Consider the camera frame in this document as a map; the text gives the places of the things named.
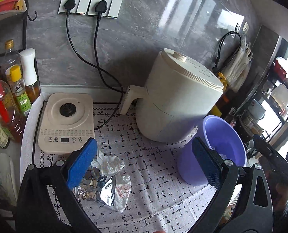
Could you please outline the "person's right hand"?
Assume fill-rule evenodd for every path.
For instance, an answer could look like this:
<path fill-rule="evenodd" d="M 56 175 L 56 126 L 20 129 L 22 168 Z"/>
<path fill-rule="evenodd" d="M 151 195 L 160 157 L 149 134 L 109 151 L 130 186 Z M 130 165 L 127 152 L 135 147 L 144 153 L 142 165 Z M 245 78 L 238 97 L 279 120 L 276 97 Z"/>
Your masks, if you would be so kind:
<path fill-rule="evenodd" d="M 275 170 L 267 171 L 266 179 L 270 190 L 274 212 L 284 212 L 288 208 L 288 186 L 278 182 Z"/>

